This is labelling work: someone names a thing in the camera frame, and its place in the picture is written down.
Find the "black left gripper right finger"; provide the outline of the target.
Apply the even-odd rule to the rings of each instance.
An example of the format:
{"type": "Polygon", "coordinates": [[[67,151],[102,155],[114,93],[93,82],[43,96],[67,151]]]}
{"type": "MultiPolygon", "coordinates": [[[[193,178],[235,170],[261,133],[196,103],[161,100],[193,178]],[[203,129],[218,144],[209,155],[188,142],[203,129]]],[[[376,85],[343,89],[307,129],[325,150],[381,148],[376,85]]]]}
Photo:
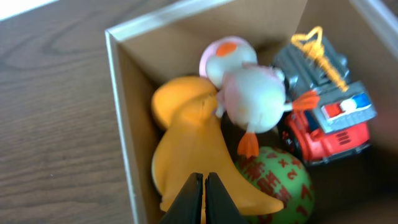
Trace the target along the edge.
{"type": "Polygon", "coordinates": [[[247,224],[215,172],[205,180],[205,213],[206,224],[247,224]]]}

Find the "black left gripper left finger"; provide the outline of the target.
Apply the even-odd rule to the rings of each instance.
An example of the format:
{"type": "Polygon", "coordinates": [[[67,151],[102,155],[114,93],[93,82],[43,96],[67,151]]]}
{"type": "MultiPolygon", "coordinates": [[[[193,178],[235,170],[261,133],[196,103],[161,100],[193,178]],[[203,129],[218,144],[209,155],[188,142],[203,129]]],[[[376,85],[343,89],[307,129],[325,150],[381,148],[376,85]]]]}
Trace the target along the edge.
{"type": "Polygon", "coordinates": [[[192,173],[172,202],[160,224],[200,224],[203,198],[203,175],[192,173]]]}

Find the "green number ball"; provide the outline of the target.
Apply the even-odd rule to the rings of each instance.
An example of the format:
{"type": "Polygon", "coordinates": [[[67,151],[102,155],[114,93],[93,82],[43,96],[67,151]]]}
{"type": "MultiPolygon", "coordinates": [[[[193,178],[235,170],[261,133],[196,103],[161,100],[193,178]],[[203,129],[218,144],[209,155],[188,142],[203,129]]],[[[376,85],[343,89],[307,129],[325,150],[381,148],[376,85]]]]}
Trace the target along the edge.
{"type": "Polygon", "coordinates": [[[315,208],[315,189],[300,160],[276,147],[260,147],[258,157],[239,157],[235,166],[255,188],[284,203],[277,213],[247,216],[249,223],[308,222],[315,208]]]}

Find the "orange dinosaur toy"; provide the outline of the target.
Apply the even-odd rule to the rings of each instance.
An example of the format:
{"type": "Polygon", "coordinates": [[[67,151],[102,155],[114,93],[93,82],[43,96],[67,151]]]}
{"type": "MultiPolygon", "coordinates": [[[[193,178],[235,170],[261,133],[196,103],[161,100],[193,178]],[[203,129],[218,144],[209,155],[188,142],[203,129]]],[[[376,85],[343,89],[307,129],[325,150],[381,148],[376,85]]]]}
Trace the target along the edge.
{"type": "Polygon", "coordinates": [[[165,131],[152,157],[153,183],[161,196],[160,209],[168,211],[188,176],[215,172],[242,215],[267,215],[284,203],[249,183],[229,154],[220,119],[215,115],[217,90],[200,77],[167,81],[152,96],[151,110],[165,131]]]}

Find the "white pink duck toy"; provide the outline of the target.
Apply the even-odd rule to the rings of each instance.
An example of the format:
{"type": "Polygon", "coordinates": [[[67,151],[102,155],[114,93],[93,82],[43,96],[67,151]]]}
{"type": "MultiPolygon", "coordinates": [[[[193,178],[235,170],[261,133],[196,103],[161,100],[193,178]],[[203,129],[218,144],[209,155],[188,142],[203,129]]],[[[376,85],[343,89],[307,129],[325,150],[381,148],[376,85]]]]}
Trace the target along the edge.
{"type": "Polygon", "coordinates": [[[244,130],[237,153],[247,158],[259,155],[257,135],[273,129],[285,112],[312,110],[320,101],[314,90],[288,101],[283,71],[260,65],[254,47],[237,36],[212,42],[201,55],[199,74],[218,89],[217,117],[226,114],[244,130]]]}

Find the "red grey toy truck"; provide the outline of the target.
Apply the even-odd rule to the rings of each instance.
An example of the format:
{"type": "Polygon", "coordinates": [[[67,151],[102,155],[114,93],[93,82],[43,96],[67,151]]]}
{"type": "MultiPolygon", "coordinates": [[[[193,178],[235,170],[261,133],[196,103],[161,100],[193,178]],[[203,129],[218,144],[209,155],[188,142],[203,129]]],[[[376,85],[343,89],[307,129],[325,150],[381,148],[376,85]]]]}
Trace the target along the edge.
{"type": "Polygon", "coordinates": [[[294,101],[308,91],[320,100],[314,109],[283,115],[277,128],[287,151],[307,166],[327,164],[370,146],[367,122],[377,112],[361,81],[350,78],[347,59],[335,51],[320,26],[294,34],[274,57],[294,101]]]}

